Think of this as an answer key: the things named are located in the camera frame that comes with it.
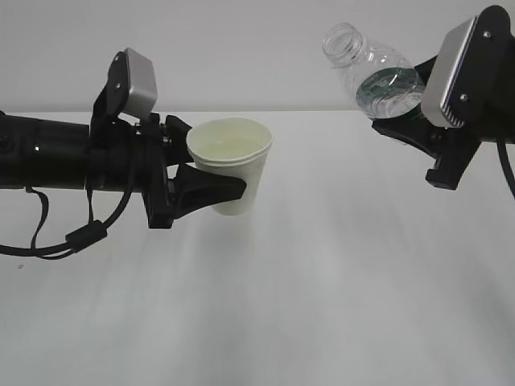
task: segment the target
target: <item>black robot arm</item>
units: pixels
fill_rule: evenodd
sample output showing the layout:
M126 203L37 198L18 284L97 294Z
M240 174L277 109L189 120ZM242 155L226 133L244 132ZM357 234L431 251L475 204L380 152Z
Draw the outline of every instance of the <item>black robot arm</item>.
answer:
M93 218L52 247L0 245L0 253L56 260L107 237L133 192L142 194L149 228L170 228L174 220L216 203L240 199L241 179L213 175L193 168L186 136L191 128L178 117L164 123L152 113L157 99L154 70L149 60L127 49L118 52L105 87L93 107L91 125L0 115L0 188L35 192L46 219L48 201L34 188L123 191L120 203L106 220ZM131 125L119 115L139 118ZM168 178L167 168L179 165Z
M427 87L423 116L377 120L373 128L435 159L431 185L455 190L482 142L515 142L515 38L508 13L491 6L449 32L440 53L416 67Z

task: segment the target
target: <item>white table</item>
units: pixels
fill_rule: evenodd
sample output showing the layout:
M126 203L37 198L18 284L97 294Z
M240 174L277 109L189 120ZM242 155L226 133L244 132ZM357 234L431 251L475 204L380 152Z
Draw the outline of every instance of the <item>white table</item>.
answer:
M79 255L0 257L1 384L515 384L515 201L494 146L449 192L356 112L178 115L272 129L254 210L148 231L134 195ZM48 193L41 245L87 217L84 192ZM0 197L0 241L28 245L39 201ZM96 194L98 218L118 200Z

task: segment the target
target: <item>white paper cup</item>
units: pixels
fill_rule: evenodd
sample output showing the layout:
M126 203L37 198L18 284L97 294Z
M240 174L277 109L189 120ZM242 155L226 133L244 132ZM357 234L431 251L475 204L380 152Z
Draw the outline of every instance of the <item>white paper cup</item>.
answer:
M216 211L235 216L252 207L272 141L266 126L245 118L210 121L189 131L187 148L198 169L247 183L241 199L214 205Z

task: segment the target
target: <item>clear plastic bottle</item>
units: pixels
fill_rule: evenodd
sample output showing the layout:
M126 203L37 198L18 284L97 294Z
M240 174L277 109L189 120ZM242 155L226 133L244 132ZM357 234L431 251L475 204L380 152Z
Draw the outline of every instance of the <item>clear plastic bottle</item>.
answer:
M323 52L338 71L344 91L371 119L420 113L425 85L411 63L393 48L368 41L348 23L334 26Z

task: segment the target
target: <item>black cable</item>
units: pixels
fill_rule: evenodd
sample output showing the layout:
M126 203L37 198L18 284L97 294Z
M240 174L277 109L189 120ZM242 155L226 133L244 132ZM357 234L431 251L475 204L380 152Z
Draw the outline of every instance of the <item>black cable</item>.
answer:
M505 175L506 182L512 192L513 198L515 198L515 177L513 176L513 169L509 162L506 140L502 136L497 137L497 153L499 153L499 161L501 161L501 167Z
M104 225L106 228L111 227L122 215L123 211L126 209L127 204L129 203L130 196L134 190L134 184L136 181L136 159L134 157L134 146L135 146L135 132L133 130L130 131L130 149L129 149L129 170L128 170L128 181L125 190L123 191L123 196L120 199L117 207L114 209L113 214L108 217L106 221L104 221ZM7 256L15 256L15 257L39 257L44 260L59 260L73 254L72 245L68 242L63 244L54 245L51 247L45 248L18 248L18 247L10 247L7 245L0 244L0 254Z
M130 161L129 161L129 177L127 179L127 185L125 190L123 191L122 199L120 203L114 209L114 212L111 216L108 217L106 221L104 221L104 225L106 228L111 227L116 220L120 218L123 211L125 211L127 204L129 203L130 196L134 190L134 184L136 183L136 157L134 157L134 148L136 137L133 131L130 132Z
M36 228L35 233L31 240L31 249L34 250L34 249L36 249L36 241L38 240L39 232L41 231L45 222L47 221L50 203L48 201L48 196L45 195L42 191L37 191L37 190L33 189L32 187L27 187L25 189L25 191L27 193L37 195L39 197L39 200L41 201L41 218L39 219L38 227ZM73 254L73 251L70 249L69 251L62 253L60 255L54 255L54 256L38 255L36 257L39 257L40 259L44 259L44 260L59 260L59 259L64 259L65 257L71 256L72 254Z
M37 195L39 197L39 200L41 201L41 218L39 219L38 227L36 228L34 235L31 240L31 249L35 248L35 243L38 239L39 232L41 231L41 228L44 226L45 221L47 221L48 218L48 209L50 207L50 203L48 202L48 197L45 195L42 191L36 191L32 189L31 187L27 187L25 189L27 193Z
M91 183L88 183L86 186L86 197L88 198L88 224L91 224L95 220L95 215L93 213L93 187Z

